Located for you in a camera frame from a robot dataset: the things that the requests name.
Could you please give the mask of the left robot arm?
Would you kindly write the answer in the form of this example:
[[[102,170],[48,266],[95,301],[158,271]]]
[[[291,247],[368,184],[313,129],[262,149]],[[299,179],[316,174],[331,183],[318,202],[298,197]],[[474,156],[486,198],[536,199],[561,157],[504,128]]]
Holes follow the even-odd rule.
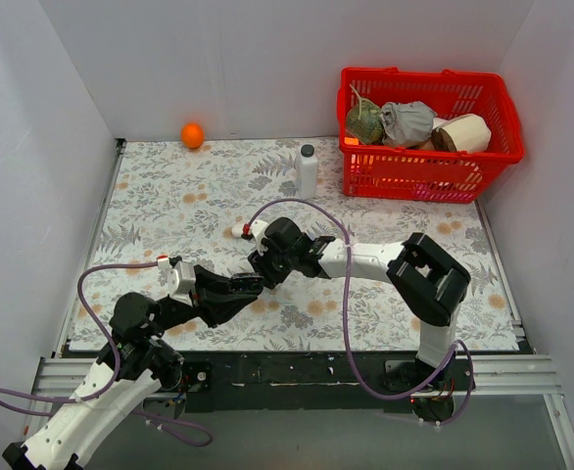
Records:
[[[139,405],[156,392],[179,398],[203,387],[211,369],[188,365],[164,339],[167,330],[199,318],[217,327],[263,292],[256,273],[214,274],[179,257],[152,261],[167,277],[169,292],[153,300],[130,292],[118,298],[106,337],[88,372],[57,412],[22,443],[2,456],[13,469],[81,469],[99,445]]]

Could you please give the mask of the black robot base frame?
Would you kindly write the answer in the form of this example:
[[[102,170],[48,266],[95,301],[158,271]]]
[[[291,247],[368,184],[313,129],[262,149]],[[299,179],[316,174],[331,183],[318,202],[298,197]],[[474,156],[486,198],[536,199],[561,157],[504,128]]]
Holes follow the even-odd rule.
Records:
[[[380,409],[428,418],[453,414],[454,399],[474,387],[461,354],[411,397],[427,377],[408,352],[358,352],[359,384],[342,352],[193,352],[185,389],[149,398],[147,410],[172,418],[193,413],[252,410]]]

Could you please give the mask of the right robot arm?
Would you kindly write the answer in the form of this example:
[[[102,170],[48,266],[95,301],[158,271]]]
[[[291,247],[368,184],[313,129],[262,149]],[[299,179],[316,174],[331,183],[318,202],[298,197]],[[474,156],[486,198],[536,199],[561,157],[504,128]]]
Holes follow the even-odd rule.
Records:
[[[433,390],[450,381],[457,312],[470,274],[429,236],[413,233],[404,242],[349,245],[332,236],[313,239],[287,217],[245,224],[238,236],[255,242],[248,261],[269,289],[293,272],[393,285],[420,320],[419,347],[409,377]]]

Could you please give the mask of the white earbud charging case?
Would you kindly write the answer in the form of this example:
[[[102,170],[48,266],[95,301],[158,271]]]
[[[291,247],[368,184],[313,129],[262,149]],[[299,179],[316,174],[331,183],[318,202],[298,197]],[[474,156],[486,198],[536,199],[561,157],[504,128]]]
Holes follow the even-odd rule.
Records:
[[[234,238],[241,238],[243,236],[243,229],[244,229],[244,225],[243,224],[237,224],[237,225],[233,225],[231,227],[231,234]]]

